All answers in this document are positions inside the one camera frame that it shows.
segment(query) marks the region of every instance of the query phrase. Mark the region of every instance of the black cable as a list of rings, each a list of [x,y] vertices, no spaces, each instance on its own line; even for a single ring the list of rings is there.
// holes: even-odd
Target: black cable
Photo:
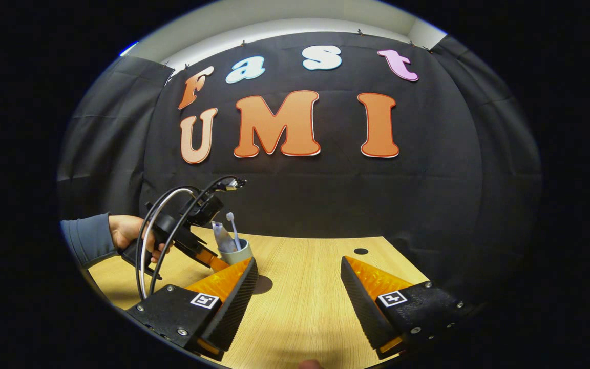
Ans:
[[[195,198],[195,201],[193,201],[193,203],[188,207],[188,209],[183,213],[181,219],[179,219],[179,221],[177,222],[176,226],[174,227],[172,233],[170,233],[170,236],[168,237],[168,240],[165,242],[166,247],[163,248],[163,250],[161,251],[161,257],[159,257],[159,260],[156,262],[156,267],[154,268],[154,275],[152,276],[152,283],[150,283],[150,293],[148,294],[148,296],[150,294],[154,293],[154,285],[156,285],[156,276],[159,275],[159,269],[161,269],[161,264],[163,262],[163,258],[165,257],[165,253],[168,250],[168,245],[172,242],[173,238],[174,238],[174,234],[176,234],[176,231],[178,231],[179,227],[182,226],[183,222],[185,222],[185,219],[188,217],[188,214],[190,214],[190,210],[192,210],[195,207],[195,204],[197,204],[197,202],[215,185],[217,185],[219,182],[221,182],[223,179],[227,179],[227,178],[234,178],[236,180],[239,180],[238,177],[236,177],[235,175],[225,175],[224,177],[220,177],[216,180],[214,180],[213,182],[211,182],[206,188],[204,188],[204,190],[202,192],[199,193],[199,195],[197,196],[197,198]]]
[[[166,191],[163,195],[161,195],[161,197],[159,199],[157,199],[157,201],[154,203],[154,205],[152,205],[152,208],[150,208],[149,212],[147,212],[147,215],[145,215],[145,219],[143,219],[142,221],[142,225],[140,226],[140,231],[138,232],[138,238],[136,238],[136,285],[138,285],[138,294],[140,295],[140,301],[145,300],[145,297],[142,295],[142,287],[140,285],[140,258],[141,258],[141,243],[140,243],[140,239],[142,238],[142,231],[145,229],[145,225],[147,225],[148,220],[150,219],[150,217],[152,217],[152,215],[154,215],[154,212],[156,211],[156,209],[159,207],[159,205],[162,203],[162,201],[164,201],[164,199],[168,196],[170,196],[171,193],[173,193],[174,191],[178,190],[178,189],[190,189],[190,190],[194,190],[199,192],[199,189],[197,187],[194,186],[177,186],[177,187],[173,187],[172,189],[169,189],[168,191]],[[158,275],[159,272],[158,271],[154,271],[154,275]]]

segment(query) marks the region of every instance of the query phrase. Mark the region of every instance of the gray cup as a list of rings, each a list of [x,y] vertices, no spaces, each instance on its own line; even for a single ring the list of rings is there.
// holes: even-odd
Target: gray cup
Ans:
[[[218,250],[218,252],[220,252],[220,255],[222,256],[222,260],[229,265],[234,265],[237,262],[241,262],[252,257],[252,249],[250,249],[250,243],[244,238],[239,238],[239,241],[241,243],[240,251],[222,252]]]

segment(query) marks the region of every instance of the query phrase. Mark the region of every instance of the white toothbrush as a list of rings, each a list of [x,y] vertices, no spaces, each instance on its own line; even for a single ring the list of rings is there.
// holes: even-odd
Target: white toothbrush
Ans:
[[[231,222],[231,226],[234,227],[234,241],[236,241],[236,248],[238,251],[241,250],[241,241],[238,239],[238,231],[236,231],[236,223],[234,223],[234,213],[227,213],[227,220]]]

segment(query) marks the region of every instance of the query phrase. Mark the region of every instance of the ceiling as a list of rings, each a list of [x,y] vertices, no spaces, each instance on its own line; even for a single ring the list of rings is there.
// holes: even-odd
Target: ceiling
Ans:
[[[415,16],[375,0],[220,0],[159,28],[126,55],[160,63],[176,52],[220,33],[256,23],[293,18],[329,18],[367,24],[408,35],[415,44],[413,36],[416,35],[421,39],[421,44],[417,45],[435,44],[445,35]]]

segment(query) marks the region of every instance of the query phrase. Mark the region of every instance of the table hole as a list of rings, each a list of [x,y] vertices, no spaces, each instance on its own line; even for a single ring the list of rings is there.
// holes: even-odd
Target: table hole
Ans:
[[[258,276],[256,280],[255,290],[252,292],[253,295],[265,294],[272,288],[272,280],[267,276]]]

